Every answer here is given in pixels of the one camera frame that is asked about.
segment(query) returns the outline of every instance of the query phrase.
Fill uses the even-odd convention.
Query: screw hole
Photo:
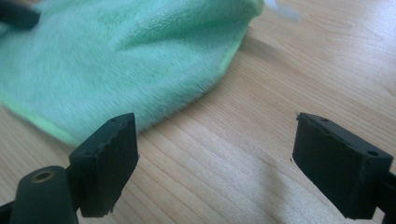
[[[51,179],[55,175],[53,171],[43,171],[34,175],[31,179],[33,183],[41,183]]]
[[[372,156],[378,156],[378,153],[374,151],[367,151],[367,153]]]

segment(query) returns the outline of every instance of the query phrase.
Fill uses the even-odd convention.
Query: black plastic piece
[[[112,211],[138,157],[134,114],[109,120],[70,155],[75,207],[84,217]]]
[[[396,175],[388,174],[379,187],[376,200],[386,214],[383,223],[396,223]]]
[[[30,30],[40,20],[40,14],[9,0],[0,0],[0,22],[5,22],[14,28]]]
[[[24,177],[15,202],[0,206],[0,224],[76,224],[111,211],[137,165],[134,114],[109,120],[69,157],[70,166],[46,167]]]
[[[296,164],[345,217],[371,219],[393,158],[328,119],[297,120]]]
[[[77,222],[66,170],[63,167],[45,167],[20,181],[11,224]]]
[[[8,224],[11,219],[14,202],[6,203],[0,207],[0,224]]]

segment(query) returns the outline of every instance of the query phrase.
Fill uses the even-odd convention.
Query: table surface
[[[213,91],[139,134],[114,213],[80,223],[354,223],[291,159],[296,115],[331,119],[396,156],[396,2],[281,3],[300,22],[264,10]],[[0,203],[33,170],[68,165],[72,147],[3,107],[0,125]]]

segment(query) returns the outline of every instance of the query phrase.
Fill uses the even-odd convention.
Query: wooden table
[[[212,92],[139,134],[114,213],[80,223],[354,223],[291,160],[296,115],[331,119],[396,156],[396,2],[282,3],[301,21],[255,19]],[[33,170],[68,165],[72,147],[4,108],[0,124],[0,203]]]

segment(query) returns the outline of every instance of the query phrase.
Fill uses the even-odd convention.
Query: green microfiber cloth
[[[0,27],[0,102],[78,145],[134,112],[138,131],[224,75],[262,0],[47,0],[29,32]]]

